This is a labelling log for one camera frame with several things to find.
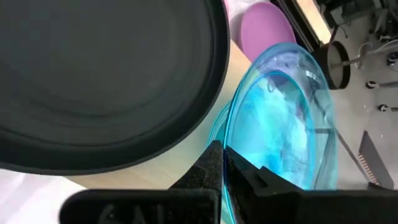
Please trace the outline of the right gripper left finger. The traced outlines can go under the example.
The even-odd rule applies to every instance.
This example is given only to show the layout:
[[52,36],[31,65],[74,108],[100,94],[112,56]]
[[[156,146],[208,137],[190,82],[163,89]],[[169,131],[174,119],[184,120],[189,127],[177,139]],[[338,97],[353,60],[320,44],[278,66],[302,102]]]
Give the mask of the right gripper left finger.
[[223,146],[213,141],[167,190],[84,190],[69,197],[60,224],[220,224]]

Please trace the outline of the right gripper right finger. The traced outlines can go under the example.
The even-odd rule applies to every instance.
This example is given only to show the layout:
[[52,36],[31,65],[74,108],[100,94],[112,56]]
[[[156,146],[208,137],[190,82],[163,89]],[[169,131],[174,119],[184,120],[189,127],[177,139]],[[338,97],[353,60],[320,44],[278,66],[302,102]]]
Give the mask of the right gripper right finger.
[[398,224],[398,190],[303,190],[227,147],[236,224]]

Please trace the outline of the transparent cyan plate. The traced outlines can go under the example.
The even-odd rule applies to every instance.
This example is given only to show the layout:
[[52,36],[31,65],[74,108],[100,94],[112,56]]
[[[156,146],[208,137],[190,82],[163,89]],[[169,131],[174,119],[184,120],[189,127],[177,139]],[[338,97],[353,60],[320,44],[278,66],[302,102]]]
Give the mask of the transparent cyan plate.
[[223,109],[219,112],[213,126],[211,128],[210,134],[207,140],[207,146],[209,146],[213,141],[220,141],[223,143],[226,129],[226,122],[228,118],[229,109],[231,106],[231,102],[227,102],[224,105]]
[[[334,105],[321,68],[305,49],[279,43],[252,63],[231,100],[223,146],[303,190],[336,190]],[[222,212],[236,224],[225,161],[223,183]]]

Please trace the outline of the dark teal plate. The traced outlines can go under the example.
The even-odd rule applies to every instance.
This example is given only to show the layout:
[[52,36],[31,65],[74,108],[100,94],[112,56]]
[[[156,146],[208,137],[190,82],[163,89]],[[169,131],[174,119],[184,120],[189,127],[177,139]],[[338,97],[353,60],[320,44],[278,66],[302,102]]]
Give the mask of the dark teal plate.
[[226,76],[223,0],[0,0],[0,168],[86,175],[184,140]]

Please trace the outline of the purple plate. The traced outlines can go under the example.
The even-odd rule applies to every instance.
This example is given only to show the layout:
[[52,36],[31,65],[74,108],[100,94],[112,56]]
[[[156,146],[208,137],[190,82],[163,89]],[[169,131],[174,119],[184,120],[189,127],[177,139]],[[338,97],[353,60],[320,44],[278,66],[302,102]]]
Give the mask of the purple plate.
[[251,62],[269,47],[284,42],[297,41],[289,20],[275,4],[257,2],[243,13],[238,45]]

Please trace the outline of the black office chair base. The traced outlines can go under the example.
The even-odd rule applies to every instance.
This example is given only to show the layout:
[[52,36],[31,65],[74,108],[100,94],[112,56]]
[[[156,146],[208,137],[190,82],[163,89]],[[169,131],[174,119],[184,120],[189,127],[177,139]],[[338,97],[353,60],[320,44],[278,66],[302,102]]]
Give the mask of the black office chair base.
[[[398,88],[398,81],[395,82],[385,82],[385,83],[378,83],[374,80],[370,80],[366,82],[365,87],[367,89],[375,89],[375,88]],[[377,106],[377,110],[380,112],[391,112],[395,113],[398,112],[398,106],[390,107],[385,104],[380,104]]]

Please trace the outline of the light wooden side board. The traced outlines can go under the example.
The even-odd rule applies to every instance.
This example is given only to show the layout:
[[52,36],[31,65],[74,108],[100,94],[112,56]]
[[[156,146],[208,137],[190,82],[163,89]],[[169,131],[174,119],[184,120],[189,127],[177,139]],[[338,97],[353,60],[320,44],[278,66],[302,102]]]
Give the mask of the light wooden side board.
[[297,3],[315,31],[318,39],[323,44],[329,43],[331,32],[324,21],[315,0],[297,0]]

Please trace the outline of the black aluminium table frame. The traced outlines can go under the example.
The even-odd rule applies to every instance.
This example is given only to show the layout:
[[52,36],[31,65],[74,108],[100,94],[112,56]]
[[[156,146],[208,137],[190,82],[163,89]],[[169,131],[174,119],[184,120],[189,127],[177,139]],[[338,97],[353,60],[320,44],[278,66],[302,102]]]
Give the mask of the black aluminium table frame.
[[293,28],[297,43],[309,52],[313,52],[320,46],[320,40],[316,36],[309,21],[296,0],[270,0],[286,16]]

